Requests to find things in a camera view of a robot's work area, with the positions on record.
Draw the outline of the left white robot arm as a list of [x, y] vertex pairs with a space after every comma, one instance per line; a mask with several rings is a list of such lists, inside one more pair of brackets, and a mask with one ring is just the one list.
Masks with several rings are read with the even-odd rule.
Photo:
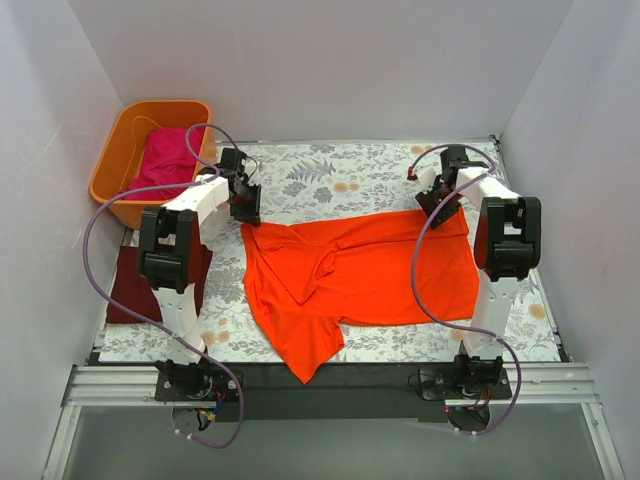
[[143, 211], [138, 243], [138, 271], [158, 303], [162, 325], [172, 332], [167, 359], [156, 363], [169, 386], [188, 399], [208, 399], [226, 377], [204, 365], [206, 345], [197, 323], [196, 285], [206, 274], [209, 250], [201, 241], [204, 220], [227, 204], [230, 215], [252, 226], [261, 224], [261, 186], [252, 180], [250, 157], [225, 147], [213, 169], [203, 168], [198, 184], [174, 199]]

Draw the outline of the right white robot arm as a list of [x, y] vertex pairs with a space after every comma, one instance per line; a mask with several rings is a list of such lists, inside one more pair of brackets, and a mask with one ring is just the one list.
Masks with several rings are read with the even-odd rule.
[[503, 369], [508, 351], [504, 333], [515, 295], [541, 257], [541, 202], [505, 187], [496, 177], [497, 164], [488, 155], [473, 161], [472, 146], [437, 146], [439, 167], [422, 168], [413, 162], [407, 172], [421, 190], [416, 196], [427, 215], [423, 230], [445, 224], [466, 199], [479, 212], [473, 242], [473, 260], [479, 290], [471, 324], [450, 363], [422, 369], [419, 381], [427, 399], [449, 395], [499, 398], [511, 395]]

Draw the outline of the orange t shirt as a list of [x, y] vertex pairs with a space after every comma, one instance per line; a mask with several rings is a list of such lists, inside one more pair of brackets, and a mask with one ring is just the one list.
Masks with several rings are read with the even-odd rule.
[[302, 383], [342, 350], [342, 325], [472, 317], [479, 279], [465, 215], [429, 232], [426, 220], [408, 210], [242, 226], [251, 313]]

